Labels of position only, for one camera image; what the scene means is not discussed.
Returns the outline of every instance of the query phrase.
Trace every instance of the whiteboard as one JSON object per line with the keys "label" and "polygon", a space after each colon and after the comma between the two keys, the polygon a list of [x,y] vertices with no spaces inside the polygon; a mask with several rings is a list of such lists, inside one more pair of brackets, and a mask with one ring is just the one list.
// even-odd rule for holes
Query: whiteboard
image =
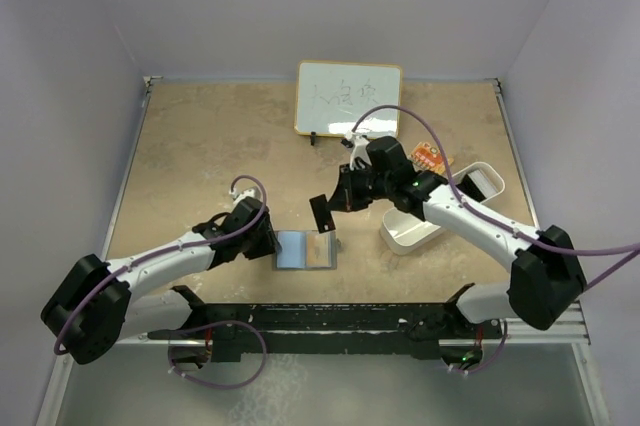
{"label": "whiteboard", "polygon": [[[294,128],[298,134],[342,136],[371,108],[398,105],[401,87],[400,66],[302,61],[298,67]],[[373,138],[395,137],[398,111],[376,111],[358,131]]]}

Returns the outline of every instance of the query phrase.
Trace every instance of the orange packet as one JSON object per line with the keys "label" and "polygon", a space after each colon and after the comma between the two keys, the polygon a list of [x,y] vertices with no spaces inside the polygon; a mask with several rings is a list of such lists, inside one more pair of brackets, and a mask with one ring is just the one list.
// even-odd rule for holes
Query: orange packet
{"label": "orange packet", "polygon": [[[418,143],[409,157],[418,169],[433,171],[436,174],[444,174],[445,172],[444,158],[440,150],[427,141]],[[449,156],[447,159],[449,164],[453,163],[452,157]]]}

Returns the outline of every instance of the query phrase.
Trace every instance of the tabletop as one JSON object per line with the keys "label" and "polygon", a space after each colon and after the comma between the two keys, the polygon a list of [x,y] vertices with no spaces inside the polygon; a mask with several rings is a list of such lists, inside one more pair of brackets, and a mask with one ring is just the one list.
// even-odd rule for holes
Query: tabletop
{"label": "tabletop", "polygon": [[[231,180],[259,178],[276,230],[312,230],[309,198],[333,192],[348,162],[339,138],[293,129],[295,83],[159,83],[153,88],[109,249],[109,258],[176,239],[195,224],[229,211]],[[454,172],[475,161],[492,165],[506,190],[491,207],[532,224],[500,106],[491,83],[406,82],[402,105],[438,133]],[[410,152],[428,132],[400,117],[398,139]],[[251,186],[241,182],[238,188]],[[341,250],[335,270],[276,271],[270,257],[239,256],[180,279],[206,302],[440,302],[471,282],[505,281],[486,253],[444,233],[406,256],[379,233],[392,205],[377,201],[356,213],[334,213]]]}

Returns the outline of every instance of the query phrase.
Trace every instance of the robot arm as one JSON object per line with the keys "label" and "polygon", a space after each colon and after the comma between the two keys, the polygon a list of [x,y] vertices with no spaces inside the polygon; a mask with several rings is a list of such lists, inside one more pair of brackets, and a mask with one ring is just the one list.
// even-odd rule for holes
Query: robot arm
{"label": "robot arm", "polygon": [[248,259],[273,254],[277,240],[266,207],[252,227],[234,237],[215,241],[249,225],[261,206],[258,199],[244,197],[231,213],[218,214],[197,224],[159,248],[108,261],[93,254],[81,258],[42,310],[42,321],[59,336],[80,302],[105,278],[128,267],[128,271],[125,269],[95,294],[64,334],[64,345],[74,359],[80,364],[89,363],[120,338],[180,328],[192,311],[189,298],[183,297],[179,288],[163,295],[146,295],[185,275],[233,261],[240,253]]}
{"label": "robot arm", "polygon": [[[447,180],[430,171],[416,172],[400,143],[390,136],[371,141],[358,151],[360,167],[340,166],[338,185],[331,198],[310,200],[318,231],[335,229],[331,211],[365,209],[374,200],[388,199],[394,206],[422,221],[447,228],[488,253],[511,273],[506,284],[472,285],[455,296],[460,313],[471,323],[519,317],[546,330],[584,291],[586,280],[577,258],[553,254],[468,211],[452,194]],[[364,164],[362,158],[369,159]],[[463,192],[463,201],[489,218],[511,225],[549,245],[573,249],[562,229],[537,231],[480,204],[477,191]]]}

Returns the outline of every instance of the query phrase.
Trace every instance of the lavender wall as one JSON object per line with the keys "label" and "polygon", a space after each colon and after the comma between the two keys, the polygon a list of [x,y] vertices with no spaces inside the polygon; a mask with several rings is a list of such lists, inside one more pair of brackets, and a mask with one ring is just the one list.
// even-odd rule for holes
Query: lavender wall
{"label": "lavender wall", "polygon": [[100,0],[0,0],[0,422],[35,421],[53,337],[39,313],[98,250],[142,77]]}
{"label": "lavender wall", "polygon": [[548,0],[107,0],[145,74],[293,77],[301,59],[504,74]]}
{"label": "lavender wall", "polygon": [[[543,224],[598,247],[640,224],[640,0],[551,0],[505,81],[506,105]],[[583,259],[589,278],[614,260]],[[640,262],[584,295],[615,424],[640,417]]]}

